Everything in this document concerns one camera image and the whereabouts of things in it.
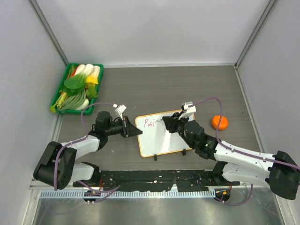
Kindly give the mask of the yellow framed whiteboard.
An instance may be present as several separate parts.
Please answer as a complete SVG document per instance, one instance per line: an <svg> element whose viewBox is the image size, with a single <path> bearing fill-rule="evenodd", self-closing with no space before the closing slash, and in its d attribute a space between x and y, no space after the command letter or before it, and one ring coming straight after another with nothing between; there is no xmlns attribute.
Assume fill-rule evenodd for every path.
<svg viewBox="0 0 300 225"><path fill-rule="evenodd" d="M142 131L138 135L140 154L143 158L153 157L154 155L170 154L180 152L183 149L191 150L178 133L169 133L162 119L163 116L171 116L181 110L173 110L138 116L135 119L135 126Z"/></svg>

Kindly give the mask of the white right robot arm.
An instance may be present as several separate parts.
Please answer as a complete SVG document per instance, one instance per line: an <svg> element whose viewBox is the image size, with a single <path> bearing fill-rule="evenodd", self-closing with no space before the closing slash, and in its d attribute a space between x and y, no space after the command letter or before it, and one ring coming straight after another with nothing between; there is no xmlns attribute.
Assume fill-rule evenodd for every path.
<svg viewBox="0 0 300 225"><path fill-rule="evenodd" d="M166 130L178 133L198 156L217 162L211 174L215 184L249 183L269 188L288 200L296 198L300 168L288 153L260 153L230 145L206 134L195 120L183 118L178 112L162 120Z"/></svg>

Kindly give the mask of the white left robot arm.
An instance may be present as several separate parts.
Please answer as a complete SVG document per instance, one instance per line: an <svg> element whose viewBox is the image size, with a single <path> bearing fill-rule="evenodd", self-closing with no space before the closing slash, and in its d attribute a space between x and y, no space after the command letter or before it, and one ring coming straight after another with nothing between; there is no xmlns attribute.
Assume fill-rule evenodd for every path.
<svg viewBox="0 0 300 225"><path fill-rule="evenodd" d="M111 135L128 138L142 133L127 116L113 119L109 112L99 112L87 136L64 143L49 142L34 170L33 178L56 190L64 189L70 182L95 187L100 182L99 167L88 162L76 164L76 160L101 150Z"/></svg>

